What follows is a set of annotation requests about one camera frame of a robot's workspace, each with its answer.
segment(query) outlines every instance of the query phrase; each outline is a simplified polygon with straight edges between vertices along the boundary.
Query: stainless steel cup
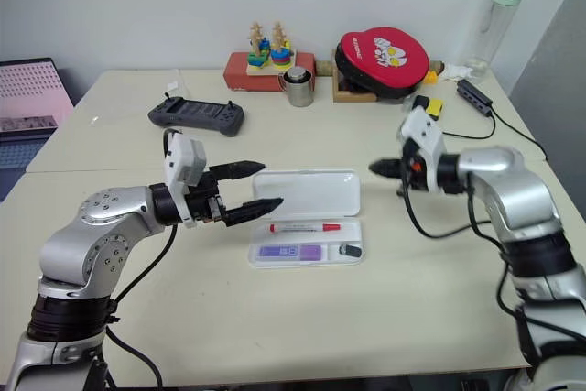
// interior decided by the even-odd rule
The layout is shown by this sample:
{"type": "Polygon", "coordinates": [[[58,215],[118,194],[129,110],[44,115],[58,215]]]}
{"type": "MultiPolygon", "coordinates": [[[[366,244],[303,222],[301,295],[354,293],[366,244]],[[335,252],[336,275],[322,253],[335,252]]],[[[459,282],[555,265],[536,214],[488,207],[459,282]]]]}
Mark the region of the stainless steel cup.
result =
{"type": "Polygon", "coordinates": [[[293,66],[278,76],[281,89],[287,95],[291,105],[307,107],[313,103],[311,77],[311,72],[301,66],[293,66]]]}

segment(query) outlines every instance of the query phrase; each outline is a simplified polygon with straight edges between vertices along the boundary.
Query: wooden stand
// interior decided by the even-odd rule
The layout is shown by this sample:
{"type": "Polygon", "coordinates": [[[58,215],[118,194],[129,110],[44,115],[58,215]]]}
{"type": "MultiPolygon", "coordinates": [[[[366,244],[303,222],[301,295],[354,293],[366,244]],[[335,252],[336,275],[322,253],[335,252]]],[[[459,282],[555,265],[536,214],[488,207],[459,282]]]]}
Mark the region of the wooden stand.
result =
{"type": "Polygon", "coordinates": [[[338,66],[336,65],[335,57],[333,57],[333,52],[331,57],[331,66],[331,87],[333,92],[333,101],[335,103],[374,103],[375,101],[378,101],[376,95],[371,92],[359,93],[340,89],[340,80],[342,78],[342,74],[340,71],[338,71],[338,66]]]}
{"type": "MultiPolygon", "coordinates": [[[[226,85],[233,91],[281,92],[281,86],[276,75],[248,75],[246,73],[247,52],[233,52],[226,64],[223,77],[226,85]]],[[[313,54],[298,52],[295,65],[302,66],[313,75],[315,80],[315,60],[313,54]]]]}

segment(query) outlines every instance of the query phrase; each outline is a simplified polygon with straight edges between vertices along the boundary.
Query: black cable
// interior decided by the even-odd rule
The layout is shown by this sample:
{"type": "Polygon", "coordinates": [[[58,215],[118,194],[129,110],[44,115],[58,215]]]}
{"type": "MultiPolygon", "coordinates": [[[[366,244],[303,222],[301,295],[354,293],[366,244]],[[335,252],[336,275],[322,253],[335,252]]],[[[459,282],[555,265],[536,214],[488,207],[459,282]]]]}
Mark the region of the black cable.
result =
{"type": "Polygon", "coordinates": [[[524,134],[523,132],[519,131],[518,129],[514,128],[512,125],[510,125],[509,123],[507,123],[494,109],[494,107],[491,107],[491,109],[493,110],[493,114],[494,116],[496,116],[498,118],[498,120],[503,123],[504,125],[506,125],[507,127],[509,127],[511,130],[513,130],[515,133],[517,133],[518,135],[521,135],[522,137],[524,137],[527,141],[532,142],[533,144],[535,144],[536,146],[539,147],[539,149],[543,152],[544,156],[546,157],[546,162],[548,161],[548,153],[546,153],[545,148],[538,143],[538,141],[536,141],[535,139],[533,139],[530,136],[527,136],[526,134],[524,134]]]}
{"type": "Polygon", "coordinates": [[[179,130],[175,130],[174,128],[167,128],[163,132],[163,155],[167,157],[168,153],[168,136],[171,133],[181,133],[179,130]]]}
{"type": "Polygon", "coordinates": [[[160,252],[159,255],[157,255],[157,258],[155,258],[153,260],[153,262],[148,265],[146,267],[145,270],[143,270],[140,275],[138,275],[138,277],[136,277],[135,279],[133,279],[130,284],[128,286],[126,286],[124,288],[124,290],[122,292],[120,292],[120,294],[116,297],[116,302],[119,304],[120,301],[122,301],[124,299],[124,297],[128,294],[128,292],[130,292],[130,290],[132,290],[132,288],[134,286],[136,286],[144,277],[146,277],[148,275],[148,273],[153,270],[155,268],[155,266],[163,259],[163,257],[167,254],[168,250],[171,248],[171,246],[173,245],[173,242],[175,241],[175,235],[177,235],[177,225],[174,224],[173,226],[171,226],[171,234],[168,237],[167,243],[165,244],[165,247],[163,248],[163,250],[160,252]]]}
{"type": "Polygon", "coordinates": [[[158,371],[158,368],[153,361],[151,361],[145,354],[139,352],[136,348],[131,347],[126,342],[118,338],[118,336],[116,336],[112,330],[110,330],[110,327],[106,327],[106,335],[112,340],[113,343],[118,345],[124,351],[129,352],[133,356],[136,356],[138,359],[143,361],[150,368],[150,370],[153,372],[153,375],[155,375],[155,378],[157,379],[157,390],[163,391],[163,377],[161,376],[160,371],[158,371]]]}
{"type": "Polygon", "coordinates": [[[474,187],[472,186],[472,173],[468,173],[466,175],[466,192],[468,193],[468,218],[470,219],[472,230],[477,236],[483,238],[484,240],[488,240],[501,252],[503,252],[503,247],[498,242],[498,240],[494,239],[490,235],[483,234],[483,232],[478,228],[479,223],[476,221],[476,214],[474,213],[474,187]]]}
{"type": "MultiPolygon", "coordinates": [[[[411,219],[413,226],[415,226],[415,229],[417,229],[421,235],[423,235],[427,238],[432,238],[432,239],[436,240],[436,239],[440,239],[440,238],[452,237],[453,235],[462,233],[462,232],[466,231],[467,229],[472,228],[471,224],[467,224],[465,226],[462,226],[460,228],[454,229],[453,231],[449,231],[449,232],[446,232],[443,234],[430,234],[430,233],[428,233],[426,230],[423,229],[423,227],[419,223],[417,217],[415,216],[415,212],[413,211],[413,206],[411,205],[411,199],[409,199],[409,186],[407,183],[407,164],[405,163],[404,160],[401,161],[401,183],[403,186],[403,200],[405,201],[405,208],[407,209],[407,214],[409,214],[409,219],[411,219]]],[[[485,223],[490,223],[490,221],[483,220],[481,222],[478,222],[477,224],[485,224],[485,223]]]]}
{"type": "Polygon", "coordinates": [[[494,119],[494,116],[492,116],[491,114],[489,116],[493,120],[493,129],[491,130],[491,133],[489,133],[486,136],[468,136],[468,135],[461,135],[459,133],[451,133],[451,132],[442,132],[442,133],[446,136],[461,137],[462,139],[488,139],[489,137],[492,137],[492,135],[494,135],[494,131],[496,130],[496,120],[494,119]]]}
{"type": "Polygon", "coordinates": [[[505,263],[505,270],[501,275],[501,279],[498,283],[498,288],[496,289],[496,303],[498,307],[507,315],[511,315],[516,320],[524,321],[529,324],[537,325],[539,327],[543,327],[544,329],[557,331],[558,333],[565,334],[566,336],[570,336],[570,338],[575,339],[576,341],[586,343],[586,336],[579,334],[575,331],[564,329],[563,327],[559,327],[554,324],[550,324],[549,322],[544,322],[542,320],[535,320],[533,318],[528,317],[525,313],[521,311],[515,311],[510,309],[505,302],[503,301],[503,287],[505,285],[506,276],[509,272],[509,264],[505,263]]]}
{"type": "MultiPolygon", "coordinates": [[[[103,362],[103,363],[106,364],[106,361],[103,358],[103,353],[102,352],[99,352],[98,353],[97,358],[98,358],[98,361],[103,362]]],[[[114,381],[114,378],[110,374],[110,370],[106,370],[106,383],[108,384],[108,386],[110,387],[110,389],[112,389],[112,391],[118,391],[118,386],[116,386],[116,382],[114,381]]]]}
{"type": "MultiPolygon", "coordinates": [[[[180,131],[175,130],[173,128],[168,128],[165,130],[165,132],[163,132],[163,153],[164,153],[165,157],[167,156],[167,153],[168,153],[168,135],[175,134],[175,133],[180,133],[180,131]]],[[[128,286],[126,286],[122,290],[122,292],[120,292],[120,294],[114,300],[117,304],[119,304],[120,301],[122,301],[125,298],[125,296],[128,295],[130,290],[132,290],[140,281],[142,281],[142,279],[144,277],[146,277],[148,275],[148,273],[151,270],[153,270],[155,268],[155,266],[163,259],[163,257],[167,254],[167,252],[169,251],[169,249],[173,245],[173,242],[175,241],[176,235],[177,235],[177,225],[174,224],[171,227],[171,234],[169,235],[167,242],[165,243],[165,247],[163,247],[163,250],[157,255],[157,258],[155,258],[151,262],[151,264],[146,267],[145,270],[143,270],[135,279],[133,279],[130,282],[130,284],[128,284],[128,286]]],[[[106,327],[106,335],[112,340],[112,342],[114,342],[120,348],[122,348],[123,350],[136,356],[138,359],[140,359],[146,365],[148,365],[148,367],[151,369],[151,371],[155,375],[155,378],[157,379],[157,389],[159,389],[159,390],[163,389],[163,378],[161,377],[161,373],[158,371],[158,368],[153,361],[151,361],[145,354],[142,354],[141,352],[139,352],[136,348],[133,348],[130,345],[128,345],[127,343],[121,341],[112,332],[112,330],[110,330],[110,327],[106,327]]],[[[114,389],[114,390],[117,389],[117,388],[115,388],[116,385],[115,385],[114,379],[110,375],[110,372],[107,373],[106,381],[108,382],[108,386],[110,386],[112,389],[114,389]]]]}

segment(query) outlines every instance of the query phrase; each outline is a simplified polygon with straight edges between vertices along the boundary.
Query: water bottle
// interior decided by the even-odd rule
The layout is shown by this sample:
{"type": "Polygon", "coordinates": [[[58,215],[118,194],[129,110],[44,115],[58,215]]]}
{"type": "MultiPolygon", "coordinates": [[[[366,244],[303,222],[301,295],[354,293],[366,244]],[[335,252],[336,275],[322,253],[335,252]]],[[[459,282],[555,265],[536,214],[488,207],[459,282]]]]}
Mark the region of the water bottle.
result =
{"type": "Polygon", "coordinates": [[[472,69],[470,78],[473,82],[480,81],[488,71],[520,2],[491,0],[483,12],[481,24],[472,37],[472,55],[464,61],[464,65],[472,69]]]}

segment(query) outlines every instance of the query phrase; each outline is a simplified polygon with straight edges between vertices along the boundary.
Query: table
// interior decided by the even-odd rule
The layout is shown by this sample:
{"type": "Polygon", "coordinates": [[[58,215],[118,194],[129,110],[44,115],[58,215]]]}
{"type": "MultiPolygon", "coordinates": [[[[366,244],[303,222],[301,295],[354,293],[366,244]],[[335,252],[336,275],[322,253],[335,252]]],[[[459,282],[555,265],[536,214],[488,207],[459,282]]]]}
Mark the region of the table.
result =
{"type": "MultiPolygon", "coordinates": [[[[253,269],[246,254],[250,224],[179,228],[172,251],[126,297],[114,330],[158,364],[166,385],[201,385],[364,375],[404,375],[515,367],[524,364],[515,323],[494,302],[501,260],[470,232],[430,241],[411,226],[397,184],[368,164],[398,151],[397,105],[331,102],[329,79],[318,79],[305,109],[278,93],[230,92],[219,71],[109,71],[72,118],[31,163],[0,205],[0,353],[13,353],[36,296],[38,252],[67,224],[87,195],[112,186],[163,180],[161,129],[145,117],[159,93],[180,75],[192,99],[246,110],[241,133],[186,130],[204,142],[208,163],[238,159],[274,169],[354,168],[362,182],[364,261],[358,266],[253,269]],[[127,99],[117,118],[107,110],[127,99]],[[92,118],[101,111],[101,119],[92,118]]],[[[493,76],[481,88],[499,114],[526,130],[493,76]]],[[[446,130],[480,131],[485,123],[455,94],[453,83],[422,91],[445,100],[446,130]]],[[[512,145],[549,185],[577,259],[586,261],[584,221],[541,153],[508,129],[487,141],[446,139],[448,149],[512,145]]],[[[252,197],[251,180],[221,184],[233,207],[252,197]]],[[[466,223],[463,197],[414,194],[420,221],[432,232],[466,223]]],[[[119,290],[160,251],[167,234],[141,242],[119,290]]],[[[508,303],[515,303],[510,286],[508,303]]],[[[122,386],[152,386],[150,372],[109,342],[106,359],[122,386]]],[[[11,355],[0,358],[7,377],[11,355]]]]}
{"type": "MultiPolygon", "coordinates": [[[[546,163],[528,166],[549,185],[575,256],[586,261],[584,222],[570,198],[546,163]]],[[[494,302],[502,269],[495,249],[471,233],[442,241],[422,238],[395,195],[396,185],[358,170],[362,264],[253,269],[246,260],[250,225],[180,227],[171,252],[120,306],[122,320],[114,330],[151,356],[170,386],[524,364],[515,323],[494,302]]],[[[10,310],[0,320],[0,377],[8,374],[9,354],[30,316],[42,243],[92,192],[159,179],[154,169],[28,173],[0,205],[0,304],[10,310]],[[33,221],[35,227],[27,227],[33,221]]],[[[245,180],[222,190],[232,204],[252,194],[245,180]]],[[[466,220],[463,197],[414,194],[413,203],[432,231],[466,220]]],[[[118,291],[167,236],[135,248],[118,291]]],[[[515,303],[510,286],[505,298],[515,303]]],[[[133,356],[109,342],[104,350],[119,384],[152,386],[152,375],[133,356]]]]}
{"type": "MultiPolygon", "coordinates": [[[[347,168],[399,151],[396,129],[406,116],[401,105],[333,103],[329,77],[317,79],[312,106],[297,108],[279,92],[230,91],[221,71],[107,71],[27,171],[161,169],[162,130],[148,120],[147,112],[162,101],[167,84],[177,78],[184,81],[191,99],[233,100],[244,108],[244,123],[234,138],[184,129],[203,141],[211,164],[250,158],[271,168],[347,168]],[[99,118],[92,123],[96,115],[99,118]]],[[[479,87],[494,100],[507,122],[529,133],[492,74],[479,87]]],[[[444,100],[440,121],[445,130],[488,134],[490,120],[458,96],[455,88],[455,83],[446,81],[424,86],[421,93],[444,100]]],[[[448,150],[460,151],[471,144],[446,137],[446,145],[448,150]]],[[[509,145],[528,159],[543,158],[536,146],[500,123],[491,139],[474,141],[473,145],[509,145]]]]}

